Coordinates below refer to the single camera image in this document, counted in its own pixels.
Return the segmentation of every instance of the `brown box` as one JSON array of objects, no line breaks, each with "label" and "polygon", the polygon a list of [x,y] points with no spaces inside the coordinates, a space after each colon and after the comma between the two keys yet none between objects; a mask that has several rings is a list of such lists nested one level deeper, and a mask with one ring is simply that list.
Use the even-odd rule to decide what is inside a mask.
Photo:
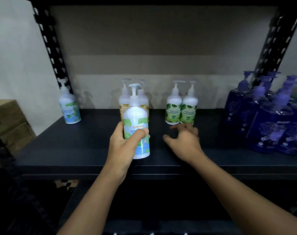
[{"label": "brown box", "polygon": [[15,100],[0,100],[0,135],[27,122]]},{"label": "brown box", "polygon": [[28,125],[22,123],[13,130],[0,135],[2,142],[6,145],[11,154],[17,154],[24,146],[35,138],[35,134]]}]

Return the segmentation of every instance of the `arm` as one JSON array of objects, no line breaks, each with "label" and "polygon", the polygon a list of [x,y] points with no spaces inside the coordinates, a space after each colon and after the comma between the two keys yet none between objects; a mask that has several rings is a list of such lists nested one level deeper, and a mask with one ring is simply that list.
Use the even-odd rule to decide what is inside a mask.
[{"label": "arm", "polygon": [[119,122],[110,138],[107,160],[100,175],[57,235],[102,234],[111,201],[126,177],[137,145],[148,131],[138,129],[125,140],[123,123]]},{"label": "arm", "polygon": [[164,141],[206,181],[245,235],[297,235],[297,218],[260,196],[211,161],[201,149],[198,130],[191,124],[174,125],[178,138]]}]

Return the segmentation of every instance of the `hand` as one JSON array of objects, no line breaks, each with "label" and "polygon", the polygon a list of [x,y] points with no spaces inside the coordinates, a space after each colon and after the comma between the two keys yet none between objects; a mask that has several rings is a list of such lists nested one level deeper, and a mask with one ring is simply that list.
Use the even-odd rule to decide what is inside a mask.
[{"label": "hand", "polygon": [[149,132],[148,128],[137,129],[128,139],[123,138],[123,122],[119,122],[109,140],[109,149],[104,168],[115,175],[120,183],[126,177],[140,140]]},{"label": "hand", "polygon": [[191,123],[175,124],[170,128],[178,130],[178,138],[164,135],[163,139],[178,158],[191,164],[195,158],[205,156],[198,137],[199,130],[193,128]]}]

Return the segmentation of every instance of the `person's left hand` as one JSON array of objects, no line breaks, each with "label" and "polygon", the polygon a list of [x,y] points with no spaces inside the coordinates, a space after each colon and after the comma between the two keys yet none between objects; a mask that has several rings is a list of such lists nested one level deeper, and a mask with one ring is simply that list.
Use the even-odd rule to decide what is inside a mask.
[{"label": "person's left hand", "polygon": [[109,140],[109,149],[104,168],[120,180],[126,177],[129,166],[132,162],[135,149],[140,140],[149,132],[148,128],[137,129],[130,138],[123,138],[123,122],[119,122]]}]

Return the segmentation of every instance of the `person's right hand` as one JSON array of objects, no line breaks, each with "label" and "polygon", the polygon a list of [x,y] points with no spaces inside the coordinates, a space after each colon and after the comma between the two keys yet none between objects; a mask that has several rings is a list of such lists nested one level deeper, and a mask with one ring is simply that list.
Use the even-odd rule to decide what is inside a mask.
[{"label": "person's right hand", "polygon": [[178,130],[178,138],[164,135],[163,139],[178,158],[191,164],[194,159],[205,156],[198,137],[199,130],[191,123],[175,124],[170,129]]}]

